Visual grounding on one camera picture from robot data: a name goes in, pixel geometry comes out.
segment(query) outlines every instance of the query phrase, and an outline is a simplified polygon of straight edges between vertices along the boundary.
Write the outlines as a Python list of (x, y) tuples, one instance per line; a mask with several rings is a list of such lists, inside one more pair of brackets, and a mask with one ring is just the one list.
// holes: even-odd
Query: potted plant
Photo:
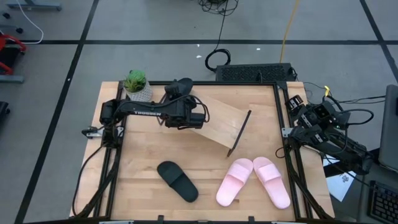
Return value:
[(124, 80), (124, 89), (132, 101), (150, 101), (152, 89), (145, 77), (145, 72), (131, 70)]

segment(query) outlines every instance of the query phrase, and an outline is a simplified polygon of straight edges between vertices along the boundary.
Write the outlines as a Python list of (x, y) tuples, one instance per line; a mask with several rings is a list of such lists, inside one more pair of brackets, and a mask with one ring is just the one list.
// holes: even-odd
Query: wooden table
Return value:
[[(115, 98), (117, 86), (117, 82), (102, 83), (93, 126), (101, 126), (101, 104)], [(153, 100), (159, 101), (164, 94), (163, 87), (152, 88)], [(303, 83), (288, 83), (288, 88), (289, 96), (300, 95), (306, 99)], [(229, 166), (234, 160), (242, 157), (253, 160), (264, 156), (272, 160), (280, 170), (290, 194), (285, 160), (275, 156), (275, 150), (282, 146), (282, 141), (273, 88), (200, 85), (194, 86), (193, 89), (245, 112), (252, 110), (237, 148), (231, 157), (226, 157), (227, 147), (190, 130), (178, 131), (174, 128), (160, 127), (154, 117), (129, 116), (124, 133), (112, 220), (156, 220), (158, 215), (164, 215), (165, 220), (246, 221), (248, 216), (254, 216), (256, 221), (294, 220), (292, 205), (285, 210), (275, 208), (254, 172), (229, 207), (222, 207), (215, 200), (218, 187)], [(283, 110), (284, 121), (288, 126), (284, 106)], [(84, 160), (98, 148), (100, 141), (88, 140)], [(86, 205), (98, 188), (104, 152), (105, 150), (102, 150), (92, 158), (83, 172), (76, 198), (77, 211)], [(309, 191), (328, 214), (334, 215), (319, 155), (305, 148), (302, 148), (301, 152)], [(167, 160), (176, 162), (196, 185), (199, 197), (195, 202), (188, 203), (182, 200), (160, 178), (156, 167)], [(300, 213), (304, 217), (302, 197), (298, 188), (297, 192)], [(107, 197), (106, 192), (101, 206), (102, 215)]]

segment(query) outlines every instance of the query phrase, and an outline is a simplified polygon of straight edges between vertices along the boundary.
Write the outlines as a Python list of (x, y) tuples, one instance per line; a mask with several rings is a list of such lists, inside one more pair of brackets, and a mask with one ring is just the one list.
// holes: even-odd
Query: slide sandal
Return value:
[(253, 162), (249, 159), (235, 160), (226, 173), (223, 183), (218, 189), (216, 200), (226, 207), (231, 205), (232, 201), (242, 189), (253, 171)]
[(290, 205), (290, 198), (275, 164), (265, 157), (257, 157), (253, 160), (253, 165), (274, 205), (279, 209), (287, 208)]
[(187, 202), (194, 202), (198, 198), (198, 189), (176, 163), (162, 162), (157, 166), (157, 172)]

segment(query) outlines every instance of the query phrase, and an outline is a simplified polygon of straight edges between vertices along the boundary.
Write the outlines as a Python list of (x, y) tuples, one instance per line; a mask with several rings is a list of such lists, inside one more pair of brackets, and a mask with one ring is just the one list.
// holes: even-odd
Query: white paper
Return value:
[[(332, 163), (338, 162), (338, 160), (334, 160), (334, 158), (331, 156), (327, 157)], [(323, 159), (323, 166), (329, 165), (330, 162), (326, 159)], [(354, 173), (353, 171), (350, 171), (349, 173), (354, 177), (356, 176), (356, 173)], [(326, 178), (326, 182), (329, 188), (329, 193), (333, 195), (340, 202), (343, 201), (353, 181), (354, 179), (352, 178), (352, 176), (348, 175), (347, 173)]]

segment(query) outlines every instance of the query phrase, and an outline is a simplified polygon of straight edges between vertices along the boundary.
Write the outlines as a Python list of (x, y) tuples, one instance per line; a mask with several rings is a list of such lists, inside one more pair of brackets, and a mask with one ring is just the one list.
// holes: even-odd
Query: white plant pot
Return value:
[(131, 101), (150, 102), (150, 100), (152, 99), (152, 88), (147, 81), (145, 87), (141, 91), (130, 93), (126, 90), (126, 94), (127, 96), (129, 96)]

